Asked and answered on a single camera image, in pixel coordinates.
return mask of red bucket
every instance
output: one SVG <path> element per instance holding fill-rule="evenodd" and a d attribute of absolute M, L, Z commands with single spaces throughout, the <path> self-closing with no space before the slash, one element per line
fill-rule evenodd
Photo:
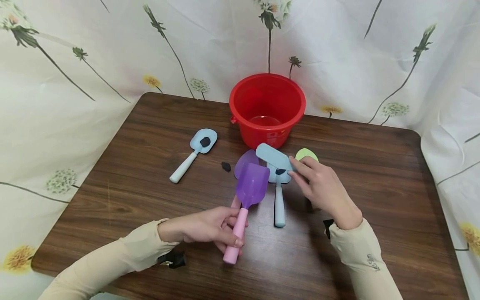
<path fill-rule="evenodd" d="M 238 123 L 248 147 L 261 143 L 279 148 L 305 112 L 305 95 L 290 79 L 256 74 L 242 79 L 230 93 L 232 123 Z"/>

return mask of wooden table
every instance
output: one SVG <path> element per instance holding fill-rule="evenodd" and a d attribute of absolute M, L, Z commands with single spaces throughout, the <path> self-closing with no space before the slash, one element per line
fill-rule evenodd
<path fill-rule="evenodd" d="M 232 167 L 247 150 L 225 103 L 142 96 L 33 258 L 56 276 L 96 248 L 151 220 L 230 205 Z M 218 141 L 179 184 L 168 178 L 200 128 Z M 404 299 L 467 299 L 432 176 L 413 131 L 304 116 L 281 150 L 303 147 L 331 166 L 375 230 Z M 187 265 L 128 274 L 105 291 L 130 299 L 354 299 L 318 215 L 295 183 L 284 185 L 287 225 L 273 226 L 273 199 L 250 210 L 243 256 L 223 264 L 211 243 L 182 245 Z"/>

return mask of purple shovel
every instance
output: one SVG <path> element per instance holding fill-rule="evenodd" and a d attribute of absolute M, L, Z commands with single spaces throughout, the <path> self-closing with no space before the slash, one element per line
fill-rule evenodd
<path fill-rule="evenodd" d="M 241 201 L 242 208 L 237 216 L 237 222 L 233 227 L 233 234 L 237 237 L 243 237 L 245 223 L 247 222 L 248 209 L 251 205 L 259 203 L 267 191 L 268 168 L 253 163 L 245 164 L 242 168 L 239 182 L 235 189 L 238 199 Z M 227 264 L 235 264 L 239 255 L 240 248 L 228 246 L 223 256 L 223 261 Z"/>
<path fill-rule="evenodd" d="M 238 159 L 237 164 L 235 165 L 235 169 L 233 170 L 233 174 L 235 175 L 236 179 L 240 179 L 240 174 L 243 169 L 243 166 L 248 163 L 252 163 L 256 165 L 260 164 L 257 154 L 255 153 L 255 150 L 252 150 L 252 149 L 248 150 Z M 237 195 L 235 195 L 235 197 L 233 198 L 231 207 L 233 208 L 241 207 L 241 202 L 238 199 Z"/>

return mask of sleeve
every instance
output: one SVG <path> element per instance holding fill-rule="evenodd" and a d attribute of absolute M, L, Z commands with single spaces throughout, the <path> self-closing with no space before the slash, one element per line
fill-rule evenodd
<path fill-rule="evenodd" d="M 142 271 L 156 264 L 178 243 L 163 242 L 153 221 L 82 257 L 61 272 L 39 300 L 87 300 L 101 288 L 133 271 Z"/>
<path fill-rule="evenodd" d="M 348 267 L 359 300 L 401 300 L 402 296 L 381 257 L 377 237 L 367 220 L 351 230 L 330 226 L 331 243 Z"/>

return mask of spatula handle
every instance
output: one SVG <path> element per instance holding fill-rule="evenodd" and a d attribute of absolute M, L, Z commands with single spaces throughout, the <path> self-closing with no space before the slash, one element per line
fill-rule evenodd
<path fill-rule="evenodd" d="M 275 187 L 275 227 L 285 227 L 285 204 L 282 187 Z"/>
<path fill-rule="evenodd" d="M 233 234 L 237 237 L 243 237 L 245 232 L 245 223 L 247 223 L 248 210 L 241 208 L 239 215 L 237 216 L 237 222 L 233 227 Z M 223 261 L 227 264 L 236 264 L 239 255 L 240 248 L 228 246 L 223 255 Z"/>
<path fill-rule="evenodd" d="M 192 162 L 195 160 L 197 157 L 197 154 L 195 152 L 192 152 L 183 162 L 179 167 L 173 172 L 172 176 L 170 176 L 170 181 L 173 183 L 178 183 L 182 176 L 185 174 L 185 172 L 188 170 Z"/>
<path fill-rule="evenodd" d="M 240 208 L 240 207 L 241 207 L 241 202 L 240 202 L 240 200 L 238 199 L 237 195 L 235 195 L 235 197 L 233 197 L 233 201 L 232 201 L 231 207 L 232 207 L 232 208 Z"/>

